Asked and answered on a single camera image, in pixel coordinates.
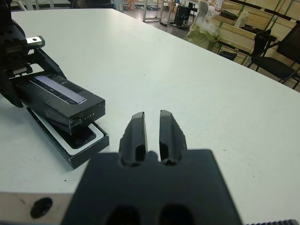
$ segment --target metal frame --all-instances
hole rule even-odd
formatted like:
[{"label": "metal frame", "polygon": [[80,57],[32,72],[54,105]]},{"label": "metal frame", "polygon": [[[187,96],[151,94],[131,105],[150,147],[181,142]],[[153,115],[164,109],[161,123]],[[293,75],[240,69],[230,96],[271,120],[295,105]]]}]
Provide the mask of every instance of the metal frame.
[{"label": "metal frame", "polygon": [[161,8],[160,8],[160,17],[146,17],[146,12],[147,12],[147,1],[148,0],[144,0],[144,13],[142,15],[142,21],[146,22],[146,20],[158,20],[161,21],[162,16],[163,16],[163,11],[164,11],[164,4],[165,4],[165,0],[162,0],[161,3]]}]

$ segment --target office chair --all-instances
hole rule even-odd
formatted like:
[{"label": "office chair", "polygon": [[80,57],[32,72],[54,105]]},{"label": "office chair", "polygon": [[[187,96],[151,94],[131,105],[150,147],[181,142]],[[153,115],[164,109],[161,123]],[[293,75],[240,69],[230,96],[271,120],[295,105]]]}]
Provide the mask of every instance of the office chair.
[{"label": "office chair", "polygon": [[296,26],[286,35],[286,37],[281,42],[277,42],[271,45],[271,42],[274,42],[275,40],[275,37],[269,34],[266,48],[262,51],[257,50],[253,56],[251,55],[252,62],[247,67],[249,68],[254,63],[257,65],[256,71],[259,67],[261,67],[274,76],[280,78],[279,82],[282,84],[292,78],[296,81],[296,84],[293,86],[293,89],[295,89],[300,83],[300,76],[297,73],[300,70],[300,67],[297,70],[294,70],[292,69],[292,67],[289,67],[288,65],[274,58],[265,57],[265,54],[268,49],[278,45],[278,53],[293,60],[294,62],[300,63],[300,24],[296,24]]}]

